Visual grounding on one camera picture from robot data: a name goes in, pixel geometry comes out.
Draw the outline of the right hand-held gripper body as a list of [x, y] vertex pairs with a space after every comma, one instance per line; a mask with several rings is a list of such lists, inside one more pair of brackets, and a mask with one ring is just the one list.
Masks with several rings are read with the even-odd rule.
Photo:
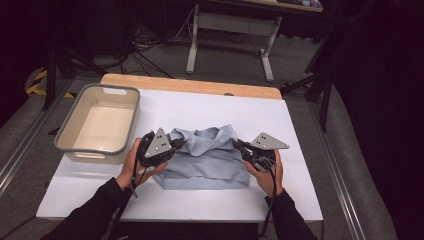
[[278, 149], [289, 149], [289, 145], [262, 132], [254, 140], [242, 143], [242, 156], [256, 171], [266, 173], [276, 164]]

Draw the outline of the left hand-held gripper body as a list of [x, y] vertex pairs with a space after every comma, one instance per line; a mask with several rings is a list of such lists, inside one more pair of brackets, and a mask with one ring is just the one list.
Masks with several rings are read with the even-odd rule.
[[162, 128], [156, 133], [151, 131], [145, 134], [138, 146], [136, 160], [144, 167], [157, 167], [170, 160], [175, 153], [171, 141], [170, 135]]

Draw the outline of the light blue tank top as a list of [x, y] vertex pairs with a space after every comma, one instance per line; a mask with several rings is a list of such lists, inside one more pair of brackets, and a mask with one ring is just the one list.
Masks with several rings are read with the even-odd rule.
[[231, 125], [204, 130], [174, 128], [172, 140], [185, 144], [154, 180], [165, 190], [225, 190], [249, 186], [250, 174], [233, 146], [237, 134]]

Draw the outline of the beige plastic basket grey rim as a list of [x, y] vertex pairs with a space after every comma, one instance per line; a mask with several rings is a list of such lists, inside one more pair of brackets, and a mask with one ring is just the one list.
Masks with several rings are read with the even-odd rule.
[[85, 86], [58, 131], [54, 144], [73, 161], [122, 164], [139, 115], [133, 87]]

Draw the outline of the person's right hand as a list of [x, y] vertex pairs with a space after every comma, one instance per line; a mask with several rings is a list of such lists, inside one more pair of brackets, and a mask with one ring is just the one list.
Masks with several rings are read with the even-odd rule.
[[281, 162], [281, 156], [278, 150], [275, 150], [276, 163], [271, 168], [274, 177], [270, 173], [263, 173], [257, 171], [248, 161], [244, 161], [243, 164], [247, 171], [256, 178], [258, 185], [266, 193], [269, 198], [278, 196], [284, 191], [283, 187], [283, 165]]

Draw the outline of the person's left hand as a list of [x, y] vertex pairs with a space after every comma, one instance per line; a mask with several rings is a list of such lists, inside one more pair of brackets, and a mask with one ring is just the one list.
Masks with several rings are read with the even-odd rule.
[[126, 156], [126, 159], [120, 174], [115, 178], [117, 184], [119, 185], [122, 191], [130, 187], [133, 171], [136, 171], [137, 173], [135, 182], [138, 185], [140, 185], [146, 182], [151, 176], [161, 173], [167, 167], [167, 163], [163, 162], [160, 165], [158, 165], [156, 168], [154, 168], [153, 170], [150, 170], [149, 172], [143, 175], [139, 175], [139, 172], [143, 171], [144, 167], [141, 166], [140, 164], [134, 165], [134, 163], [136, 161], [137, 149], [141, 141], [142, 141], [141, 138], [135, 139], [131, 150], [128, 152]]

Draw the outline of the white board table cover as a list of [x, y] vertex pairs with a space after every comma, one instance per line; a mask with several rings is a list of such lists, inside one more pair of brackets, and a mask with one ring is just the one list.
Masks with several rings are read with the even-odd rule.
[[[280, 152], [283, 186], [307, 221], [323, 219], [299, 141], [283, 100], [236, 96], [140, 91], [137, 137], [162, 127], [201, 130], [230, 124], [238, 137], [251, 141], [265, 132], [289, 145]], [[121, 170], [119, 165], [80, 163], [63, 157], [36, 216], [49, 220], [67, 217], [90, 199], [99, 186]], [[137, 188], [121, 217], [144, 222], [261, 222], [268, 207], [254, 178], [244, 189], [164, 190], [154, 179]]]

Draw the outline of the black tripod stand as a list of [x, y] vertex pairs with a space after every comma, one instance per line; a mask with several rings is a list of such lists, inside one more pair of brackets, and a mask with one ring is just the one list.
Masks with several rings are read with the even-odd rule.
[[76, 70], [73, 66], [72, 59], [76, 59], [99, 76], [104, 76], [107, 71], [96, 65], [88, 57], [79, 53], [71, 47], [55, 44], [47, 51], [47, 83], [46, 83], [46, 99], [43, 110], [48, 110], [56, 98], [56, 70], [59, 70], [66, 79], [76, 76]]
[[292, 84], [283, 84], [280, 88], [282, 96], [301, 87], [306, 87], [308, 84], [312, 86], [307, 90], [304, 98], [307, 102], [316, 102], [319, 97], [322, 97], [321, 109], [319, 112], [319, 125], [324, 133], [327, 132], [327, 116], [332, 89], [332, 82], [327, 70], [319, 70], [319, 60], [325, 55], [325, 48], [331, 43], [332, 33], [329, 32], [322, 40], [318, 50], [315, 52], [311, 61], [307, 65], [305, 72], [310, 73], [310, 76], [296, 81]]

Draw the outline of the white-legged wooden desk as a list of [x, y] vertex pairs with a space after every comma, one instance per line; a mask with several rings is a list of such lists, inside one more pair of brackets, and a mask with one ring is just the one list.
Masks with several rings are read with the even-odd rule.
[[217, 0], [217, 2], [228, 5], [239, 4], [252, 10], [269, 8], [271, 11], [275, 12], [275, 15], [272, 20], [262, 20], [255, 17], [210, 13], [203, 11], [200, 8], [200, 4], [197, 3], [193, 8], [192, 40], [186, 65], [186, 72], [188, 74], [193, 74], [195, 70], [198, 48], [198, 30], [209, 29], [267, 37], [267, 45], [264, 48], [259, 49], [258, 53], [261, 58], [266, 81], [273, 82], [274, 76], [269, 61], [269, 54], [283, 19], [282, 13], [320, 14], [324, 10], [324, 8], [318, 9], [295, 4], [279, 3], [276, 0]]

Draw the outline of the yellow black hazard tape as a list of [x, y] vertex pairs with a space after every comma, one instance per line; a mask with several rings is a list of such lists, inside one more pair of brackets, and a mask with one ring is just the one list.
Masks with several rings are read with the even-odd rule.
[[42, 70], [40, 73], [38, 73], [34, 79], [32, 80], [32, 82], [30, 83], [29, 87], [26, 90], [27, 94], [35, 94], [35, 95], [40, 95], [40, 96], [46, 96], [47, 95], [47, 91], [46, 90], [42, 90], [39, 88], [42, 80], [47, 76], [47, 71], [46, 70]]

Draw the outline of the colourful item on desk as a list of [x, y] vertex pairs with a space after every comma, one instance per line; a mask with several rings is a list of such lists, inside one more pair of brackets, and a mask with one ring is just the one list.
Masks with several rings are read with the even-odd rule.
[[279, 3], [295, 4], [305, 7], [313, 7], [323, 9], [323, 6], [319, 0], [276, 0]]

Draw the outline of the metal floor rail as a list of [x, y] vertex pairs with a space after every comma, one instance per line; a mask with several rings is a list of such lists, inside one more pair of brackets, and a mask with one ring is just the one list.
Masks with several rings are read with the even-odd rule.
[[74, 79], [61, 79], [56, 86], [55, 99], [47, 108], [44, 108], [46, 96], [30, 97], [0, 129], [0, 197], [74, 82]]
[[317, 131], [318, 137], [323, 146], [326, 155], [326, 162], [328, 165], [329, 174], [335, 187], [338, 201], [342, 208], [352, 240], [366, 240], [366, 236], [359, 221], [357, 211], [354, 207], [351, 195], [347, 189], [346, 183], [340, 171], [329, 138], [327, 134], [324, 133], [321, 129], [319, 122], [318, 107], [314, 103], [308, 103], [307, 106], [314, 122], [314, 128]]

